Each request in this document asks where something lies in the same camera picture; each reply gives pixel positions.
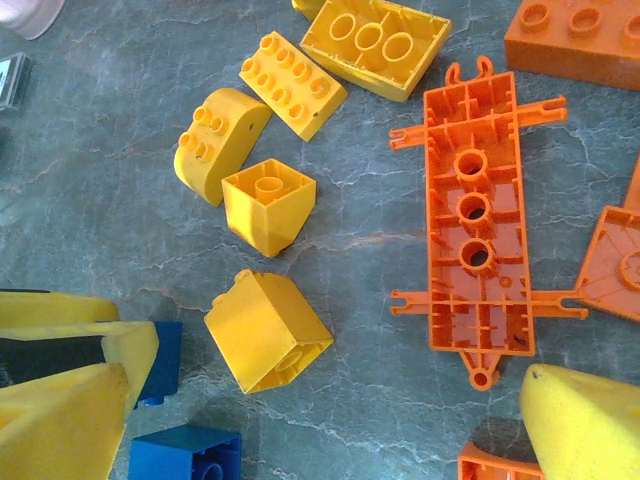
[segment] marble countertop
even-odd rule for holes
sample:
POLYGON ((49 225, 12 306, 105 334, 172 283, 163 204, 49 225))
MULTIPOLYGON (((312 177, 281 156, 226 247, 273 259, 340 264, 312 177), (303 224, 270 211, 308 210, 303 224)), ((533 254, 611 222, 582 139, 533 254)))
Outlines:
MULTIPOLYGON (((176 178, 173 155, 213 90, 249 89, 242 61, 266 33, 293 43, 308 22, 288 0, 68 1, 42 38, 0 32, 2 56, 35 66, 18 112, 0 114, 0 281, 91 294, 125 319, 184 322, 181 384, 129 417, 133 437, 186 422, 242 432, 245 479, 454 479, 487 416, 518 418, 525 369, 541 361, 640 384, 640 327, 593 310, 540 319, 535 358, 473 390, 460 357, 429 350, 424 317, 393 317, 393 289, 425 289, 421 149, 392 152, 391 128, 422 121, 421 92, 475 58, 504 71, 517 0, 404 0, 453 32, 406 103, 345 83, 349 98, 310 143, 277 117, 246 166, 274 157, 318 182, 295 244, 265 259, 226 227, 224 209, 176 178), (290 276, 335 336, 291 385, 244 396, 203 323, 244 269, 290 276)), ((604 205, 626 192, 640 144, 637 92, 516 73, 520 103, 559 94, 569 120, 521 132, 535 289, 571 289, 604 205)))

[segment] yellow toy block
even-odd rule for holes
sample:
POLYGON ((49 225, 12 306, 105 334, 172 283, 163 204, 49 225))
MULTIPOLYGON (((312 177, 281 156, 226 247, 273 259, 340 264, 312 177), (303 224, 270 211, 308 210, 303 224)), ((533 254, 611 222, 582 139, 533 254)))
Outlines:
POLYGON ((111 322, 38 328, 0 329, 0 338, 44 340, 52 338, 102 336, 107 363, 121 364, 129 379, 126 413, 135 407, 158 351, 153 322, 111 322))
POLYGON ((103 480, 124 433, 127 375, 91 365, 0 390, 0 478, 103 480))
POLYGON ((316 18, 325 0, 291 0, 293 8, 302 13, 310 22, 316 18))
POLYGON ((327 0, 300 42, 330 72, 404 102, 451 33, 451 20, 383 0, 327 0))
POLYGON ((180 136, 173 162, 176 175, 214 207, 222 202, 220 181, 242 167, 271 109, 233 88, 221 88, 193 112, 180 136))
POLYGON ((278 32, 262 37, 242 78, 305 142, 347 98, 347 91, 278 32))
POLYGON ((275 158, 222 180, 231 231, 267 257, 300 233, 316 204, 316 182, 275 158))
POLYGON ((204 321, 245 394, 291 383, 333 343, 295 284, 271 273, 242 270, 204 321))
POLYGON ((520 409, 547 480, 640 478, 640 387, 531 365, 520 409))
POLYGON ((37 290, 0 291, 0 328, 117 320, 118 308, 102 298, 37 290))

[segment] blue toy block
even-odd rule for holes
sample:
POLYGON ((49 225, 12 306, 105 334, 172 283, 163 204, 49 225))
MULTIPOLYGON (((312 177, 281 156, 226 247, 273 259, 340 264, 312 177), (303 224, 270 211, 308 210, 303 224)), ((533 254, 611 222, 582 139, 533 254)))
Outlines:
POLYGON ((240 480, 242 437, 181 425, 134 438, 129 480, 240 480))
POLYGON ((164 397, 178 391, 178 371, 180 370, 182 323, 153 322, 153 324, 158 334, 158 353, 138 397, 138 401, 147 407, 161 405, 164 403, 164 397))

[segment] orange toy block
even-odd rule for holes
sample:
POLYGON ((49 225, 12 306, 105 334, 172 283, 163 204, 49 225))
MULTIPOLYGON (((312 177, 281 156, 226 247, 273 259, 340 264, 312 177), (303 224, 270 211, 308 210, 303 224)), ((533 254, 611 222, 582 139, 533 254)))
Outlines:
POLYGON ((479 75, 424 94, 424 124, 390 132, 391 148, 425 145, 428 290, 391 293, 393 314, 429 315, 429 346, 458 352, 471 385, 488 390, 506 355, 535 354, 535 317, 585 318, 572 291, 533 291, 519 129, 567 117, 565 99, 516 102, 513 72, 479 75))
POLYGON ((640 90, 638 0, 525 0, 504 44, 509 68, 640 90))
POLYGON ((576 290, 587 305, 640 322, 640 155, 622 208, 602 210, 576 290))
POLYGON ((458 455, 458 480, 544 480, 537 463, 497 457, 467 442, 458 455))

